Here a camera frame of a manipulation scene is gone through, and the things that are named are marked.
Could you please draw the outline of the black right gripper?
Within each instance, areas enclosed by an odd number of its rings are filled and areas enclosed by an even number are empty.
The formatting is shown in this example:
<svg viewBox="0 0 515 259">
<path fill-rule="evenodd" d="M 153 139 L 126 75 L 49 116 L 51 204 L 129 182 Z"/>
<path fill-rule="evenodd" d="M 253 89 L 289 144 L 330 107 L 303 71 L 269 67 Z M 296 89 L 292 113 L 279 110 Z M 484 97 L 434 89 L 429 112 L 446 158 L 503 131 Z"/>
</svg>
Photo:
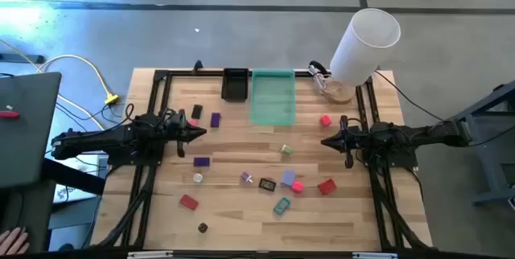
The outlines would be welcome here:
<svg viewBox="0 0 515 259">
<path fill-rule="evenodd" d="M 365 139 L 370 136 L 368 124 L 360 118 L 340 117 L 340 133 L 322 140 L 321 144 L 345 155 L 347 169 L 354 166 L 353 150 L 362 150 Z"/>
</svg>

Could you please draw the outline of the red rectangular block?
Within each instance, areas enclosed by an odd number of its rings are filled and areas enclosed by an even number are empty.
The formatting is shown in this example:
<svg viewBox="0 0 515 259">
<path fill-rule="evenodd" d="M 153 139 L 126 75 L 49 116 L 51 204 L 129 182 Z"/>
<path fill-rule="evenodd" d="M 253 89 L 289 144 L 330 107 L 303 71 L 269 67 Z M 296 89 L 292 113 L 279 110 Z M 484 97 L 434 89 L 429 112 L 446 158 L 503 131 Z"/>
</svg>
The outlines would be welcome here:
<svg viewBox="0 0 515 259">
<path fill-rule="evenodd" d="M 337 188 L 333 179 L 328 179 L 317 185 L 322 195 L 329 195 L 334 192 Z"/>
<path fill-rule="evenodd" d="M 188 208 L 188 209 L 190 209 L 192 211 L 195 211 L 198 208 L 198 206 L 199 206 L 199 202 L 196 199 L 194 199 L 191 196 L 189 196 L 189 195 L 183 195 L 180 198 L 179 203 L 182 206 L 184 206 L 184 207 L 186 207 L 186 208 Z"/>
</svg>

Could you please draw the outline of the lavender multi-port charger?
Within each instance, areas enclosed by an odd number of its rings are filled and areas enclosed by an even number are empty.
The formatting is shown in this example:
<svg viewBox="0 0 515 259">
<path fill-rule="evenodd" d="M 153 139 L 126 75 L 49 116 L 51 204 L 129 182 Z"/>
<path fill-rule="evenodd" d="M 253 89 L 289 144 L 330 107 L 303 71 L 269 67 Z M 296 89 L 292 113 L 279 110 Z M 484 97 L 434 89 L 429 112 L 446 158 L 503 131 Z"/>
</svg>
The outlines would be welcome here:
<svg viewBox="0 0 515 259">
<path fill-rule="evenodd" d="M 284 170 L 282 173 L 281 184 L 284 186 L 291 187 L 295 181 L 296 172 L 293 170 Z"/>
</svg>

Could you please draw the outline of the small black bin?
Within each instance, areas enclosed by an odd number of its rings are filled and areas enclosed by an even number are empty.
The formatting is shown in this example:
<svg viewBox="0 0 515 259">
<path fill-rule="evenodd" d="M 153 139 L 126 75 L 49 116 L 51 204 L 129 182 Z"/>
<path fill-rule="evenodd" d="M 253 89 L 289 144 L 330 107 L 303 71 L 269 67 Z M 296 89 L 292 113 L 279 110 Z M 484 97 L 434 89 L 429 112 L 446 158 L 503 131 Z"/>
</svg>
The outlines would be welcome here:
<svg viewBox="0 0 515 259">
<path fill-rule="evenodd" d="M 245 102 L 248 97 L 248 68 L 225 68 L 221 98 L 227 102 Z"/>
</svg>

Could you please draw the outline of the teal translucent bin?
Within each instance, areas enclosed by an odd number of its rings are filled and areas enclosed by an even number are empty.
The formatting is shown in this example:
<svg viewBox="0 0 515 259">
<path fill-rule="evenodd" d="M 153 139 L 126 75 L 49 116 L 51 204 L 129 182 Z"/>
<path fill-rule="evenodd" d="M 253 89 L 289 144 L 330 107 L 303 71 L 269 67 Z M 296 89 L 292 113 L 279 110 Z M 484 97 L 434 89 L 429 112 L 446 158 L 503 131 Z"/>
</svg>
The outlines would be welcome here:
<svg viewBox="0 0 515 259">
<path fill-rule="evenodd" d="M 295 123 L 295 72 L 292 69 L 255 69 L 252 73 L 250 120 L 255 125 Z"/>
</svg>

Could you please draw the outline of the white shade table lamp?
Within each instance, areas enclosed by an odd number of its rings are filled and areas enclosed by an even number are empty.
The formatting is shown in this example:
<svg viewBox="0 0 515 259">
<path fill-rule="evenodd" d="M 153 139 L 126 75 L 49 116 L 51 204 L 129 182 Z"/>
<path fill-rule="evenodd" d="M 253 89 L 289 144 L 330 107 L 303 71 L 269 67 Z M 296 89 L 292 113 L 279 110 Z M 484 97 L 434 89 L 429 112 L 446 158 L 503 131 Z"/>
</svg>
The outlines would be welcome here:
<svg viewBox="0 0 515 259">
<path fill-rule="evenodd" d="M 351 18 L 332 60 L 331 75 L 324 81 L 322 94 L 329 101 L 345 104 L 384 63 L 401 38 L 399 22 L 376 8 L 357 11 Z"/>
</svg>

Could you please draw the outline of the white printed sheet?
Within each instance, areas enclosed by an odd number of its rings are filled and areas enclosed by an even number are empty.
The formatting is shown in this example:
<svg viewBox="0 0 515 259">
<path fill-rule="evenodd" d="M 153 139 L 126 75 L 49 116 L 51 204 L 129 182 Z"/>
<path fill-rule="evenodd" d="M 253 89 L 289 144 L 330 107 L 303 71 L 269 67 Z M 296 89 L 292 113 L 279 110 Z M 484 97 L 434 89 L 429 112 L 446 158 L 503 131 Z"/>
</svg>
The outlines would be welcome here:
<svg viewBox="0 0 515 259">
<path fill-rule="evenodd" d="M 67 167 L 71 167 L 77 171 L 84 172 L 89 175 L 98 176 L 101 171 L 105 171 L 106 167 L 100 163 L 99 155 L 79 155 L 76 158 L 68 158 L 66 160 L 58 160 L 59 163 Z M 78 190 L 74 187 L 56 184 L 53 203 L 62 204 L 68 202 L 79 201 L 83 199 L 91 199 L 95 195 L 86 191 Z"/>
</svg>

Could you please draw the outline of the dark grey desk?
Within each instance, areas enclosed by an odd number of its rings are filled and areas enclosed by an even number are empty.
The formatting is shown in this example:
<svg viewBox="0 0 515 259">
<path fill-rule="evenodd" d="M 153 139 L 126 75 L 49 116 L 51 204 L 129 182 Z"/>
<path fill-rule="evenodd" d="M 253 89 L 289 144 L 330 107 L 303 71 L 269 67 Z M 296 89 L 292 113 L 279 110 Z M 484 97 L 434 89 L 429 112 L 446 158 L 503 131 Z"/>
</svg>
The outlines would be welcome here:
<svg viewBox="0 0 515 259">
<path fill-rule="evenodd" d="M 60 81 L 58 72 L 0 78 L 0 110 L 19 113 L 0 118 L 0 189 L 39 181 Z"/>
</svg>

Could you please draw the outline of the black floor bar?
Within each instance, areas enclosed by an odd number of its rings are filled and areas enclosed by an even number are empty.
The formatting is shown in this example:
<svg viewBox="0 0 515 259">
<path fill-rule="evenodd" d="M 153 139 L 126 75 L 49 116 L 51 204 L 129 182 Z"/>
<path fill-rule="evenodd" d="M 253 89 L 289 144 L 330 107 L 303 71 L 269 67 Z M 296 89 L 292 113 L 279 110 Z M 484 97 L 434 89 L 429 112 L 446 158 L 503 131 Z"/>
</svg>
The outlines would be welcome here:
<svg viewBox="0 0 515 259">
<path fill-rule="evenodd" d="M 27 55 L 26 57 L 22 57 L 20 54 L 0 53 L 0 62 L 43 64 L 46 62 L 46 58 L 42 55 Z"/>
</svg>

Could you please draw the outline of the person's hand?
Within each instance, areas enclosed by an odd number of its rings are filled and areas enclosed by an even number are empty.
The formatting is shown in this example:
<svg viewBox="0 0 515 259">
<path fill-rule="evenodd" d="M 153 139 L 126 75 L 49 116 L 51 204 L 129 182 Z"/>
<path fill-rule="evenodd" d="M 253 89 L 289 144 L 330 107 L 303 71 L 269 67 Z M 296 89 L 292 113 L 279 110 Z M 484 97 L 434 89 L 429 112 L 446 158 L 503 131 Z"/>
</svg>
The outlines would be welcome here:
<svg viewBox="0 0 515 259">
<path fill-rule="evenodd" d="M 28 232 L 17 227 L 0 234 L 0 256 L 24 254 L 30 247 Z"/>
</svg>

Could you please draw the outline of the black aluminium table frame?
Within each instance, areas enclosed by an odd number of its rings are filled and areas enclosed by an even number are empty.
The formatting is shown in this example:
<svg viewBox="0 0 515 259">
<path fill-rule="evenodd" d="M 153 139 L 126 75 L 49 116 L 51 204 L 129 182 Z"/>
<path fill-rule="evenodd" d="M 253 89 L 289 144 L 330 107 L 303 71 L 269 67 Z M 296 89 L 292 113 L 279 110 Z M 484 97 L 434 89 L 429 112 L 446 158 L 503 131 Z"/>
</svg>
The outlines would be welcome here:
<svg viewBox="0 0 515 259">
<path fill-rule="evenodd" d="M 358 158 L 351 169 L 345 157 L 321 144 L 338 126 L 320 124 L 328 115 L 334 122 L 342 115 L 372 122 L 389 118 L 402 123 L 397 95 L 383 80 L 356 89 L 352 100 L 335 105 L 320 96 L 310 77 L 296 80 L 295 123 L 290 126 L 255 125 L 250 103 L 231 103 L 220 96 L 221 70 L 189 71 L 138 68 L 127 100 L 135 112 L 146 112 L 150 95 L 167 93 L 174 109 L 191 110 L 202 105 L 200 126 L 208 132 L 186 145 L 178 157 L 175 145 L 164 150 L 156 171 L 150 210 L 143 239 L 145 249 L 257 250 L 257 251 L 376 251 L 380 233 L 369 184 L 369 173 Z M 218 128 L 210 127 L 212 113 L 220 113 Z M 288 145 L 293 153 L 281 152 Z M 209 157 L 209 167 L 194 167 L 195 157 Z M 302 193 L 281 184 L 284 170 L 296 172 Z M 248 172 L 253 183 L 241 174 Z M 193 175 L 203 175 L 201 183 Z M 276 182 L 274 191 L 261 189 L 261 178 Z M 318 184 L 333 179 L 337 188 L 322 195 Z M 199 202 L 192 211 L 179 201 L 189 195 Z M 283 197 L 290 207 L 274 214 Z M 208 230 L 200 233 L 198 226 Z"/>
</svg>

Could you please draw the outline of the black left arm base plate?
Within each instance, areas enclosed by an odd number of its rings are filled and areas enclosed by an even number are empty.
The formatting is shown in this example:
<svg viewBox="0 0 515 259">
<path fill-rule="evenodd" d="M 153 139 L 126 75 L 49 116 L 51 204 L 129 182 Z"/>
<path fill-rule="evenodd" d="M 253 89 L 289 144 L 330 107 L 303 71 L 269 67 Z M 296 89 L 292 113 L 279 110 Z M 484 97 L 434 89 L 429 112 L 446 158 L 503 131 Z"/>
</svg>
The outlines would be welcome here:
<svg viewBox="0 0 515 259">
<path fill-rule="evenodd" d="M 108 164 L 112 166 L 146 166 L 154 167 L 163 160 L 164 145 L 147 146 L 140 150 L 118 149 L 110 150 Z"/>
</svg>

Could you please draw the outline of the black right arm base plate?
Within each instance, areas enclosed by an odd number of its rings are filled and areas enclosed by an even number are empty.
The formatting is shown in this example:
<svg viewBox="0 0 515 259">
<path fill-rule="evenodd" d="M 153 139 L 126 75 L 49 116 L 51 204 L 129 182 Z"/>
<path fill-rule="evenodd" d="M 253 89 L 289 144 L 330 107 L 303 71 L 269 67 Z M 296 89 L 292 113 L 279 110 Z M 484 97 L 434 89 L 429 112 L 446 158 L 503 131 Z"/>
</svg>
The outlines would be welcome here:
<svg viewBox="0 0 515 259">
<path fill-rule="evenodd" d="M 389 150 L 367 150 L 363 153 L 363 163 L 368 166 L 371 162 L 377 162 L 381 167 L 410 168 L 418 167 L 415 148 L 397 148 Z"/>
</svg>

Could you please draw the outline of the blue-grey metal cart frame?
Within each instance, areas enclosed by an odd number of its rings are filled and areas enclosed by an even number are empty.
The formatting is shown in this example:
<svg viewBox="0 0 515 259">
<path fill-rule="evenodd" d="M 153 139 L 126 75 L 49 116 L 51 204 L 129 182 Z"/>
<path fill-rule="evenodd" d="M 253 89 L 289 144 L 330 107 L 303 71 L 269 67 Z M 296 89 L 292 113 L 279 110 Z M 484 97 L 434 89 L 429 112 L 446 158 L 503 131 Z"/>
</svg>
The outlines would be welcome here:
<svg viewBox="0 0 515 259">
<path fill-rule="evenodd" d="M 487 191 L 476 206 L 515 200 L 515 80 L 454 115 L 471 137 L 467 145 L 480 161 Z"/>
</svg>

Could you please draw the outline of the red-handled screwdriver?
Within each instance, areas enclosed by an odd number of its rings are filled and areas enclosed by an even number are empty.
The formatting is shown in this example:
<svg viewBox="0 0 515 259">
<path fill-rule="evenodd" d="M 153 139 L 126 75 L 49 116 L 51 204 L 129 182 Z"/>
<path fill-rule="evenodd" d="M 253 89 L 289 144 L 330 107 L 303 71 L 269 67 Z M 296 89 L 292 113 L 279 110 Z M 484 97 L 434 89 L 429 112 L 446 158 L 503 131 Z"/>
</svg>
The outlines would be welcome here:
<svg viewBox="0 0 515 259">
<path fill-rule="evenodd" d="M 0 92 L 0 118 L 19 119 L 19 106 L 24 96 L 23 90 Z"/>
</svg>

